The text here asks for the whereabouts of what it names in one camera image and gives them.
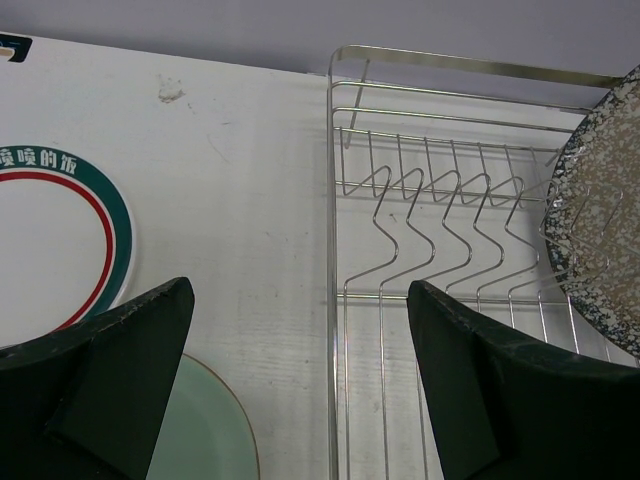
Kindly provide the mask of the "left blue table label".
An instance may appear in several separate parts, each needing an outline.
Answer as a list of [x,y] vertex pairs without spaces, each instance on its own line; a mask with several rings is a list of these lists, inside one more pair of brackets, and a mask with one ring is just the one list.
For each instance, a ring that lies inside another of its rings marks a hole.
[[1,58],[11,63],[23,63],[31,49],[31,37],[0,33]]

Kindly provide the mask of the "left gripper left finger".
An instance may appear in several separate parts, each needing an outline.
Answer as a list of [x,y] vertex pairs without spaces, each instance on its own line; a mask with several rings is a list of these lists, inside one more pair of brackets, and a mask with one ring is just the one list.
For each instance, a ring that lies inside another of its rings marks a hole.
[[177,277],[2,349],[2,478],[145,478],[194,305]]

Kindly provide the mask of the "mint green flower plate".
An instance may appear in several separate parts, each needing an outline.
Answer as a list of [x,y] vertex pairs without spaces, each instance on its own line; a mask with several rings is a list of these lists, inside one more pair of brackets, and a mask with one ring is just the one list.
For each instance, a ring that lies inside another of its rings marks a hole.
[[149,479],[258,479],[255,434],[234,392],[184,354],[147,473]]

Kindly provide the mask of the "wire dish rack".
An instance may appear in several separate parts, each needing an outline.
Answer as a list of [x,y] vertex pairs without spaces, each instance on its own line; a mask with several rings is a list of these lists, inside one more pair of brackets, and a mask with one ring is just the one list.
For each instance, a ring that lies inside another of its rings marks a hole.
[[411,338],[415,281],[538,340],[639,372],[639,354],[571,307],[543,231],[563,147],[626,75],[360,45],[332,55],[332,478],[447,479]]

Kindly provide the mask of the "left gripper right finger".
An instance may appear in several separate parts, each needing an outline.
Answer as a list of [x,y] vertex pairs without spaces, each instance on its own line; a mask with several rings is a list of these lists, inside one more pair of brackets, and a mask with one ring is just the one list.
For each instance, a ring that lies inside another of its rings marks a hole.
[[538,340],[425,281],[407,297],[447,479],[635,479],[639,372]]

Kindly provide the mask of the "white plate green rim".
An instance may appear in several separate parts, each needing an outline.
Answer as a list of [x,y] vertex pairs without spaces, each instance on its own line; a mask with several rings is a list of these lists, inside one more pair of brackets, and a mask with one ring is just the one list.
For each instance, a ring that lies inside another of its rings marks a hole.
[[131,209],[98,167],[53,147],[2,147],[2,346],[113,308],[135,256]]

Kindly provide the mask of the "speckled round plate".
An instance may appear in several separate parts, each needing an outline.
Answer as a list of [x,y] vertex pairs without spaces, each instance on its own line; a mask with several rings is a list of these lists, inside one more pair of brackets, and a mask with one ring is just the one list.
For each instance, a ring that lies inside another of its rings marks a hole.
[[571,307],[639,354],[639,71],[581,121],[554,166],[543,231]]

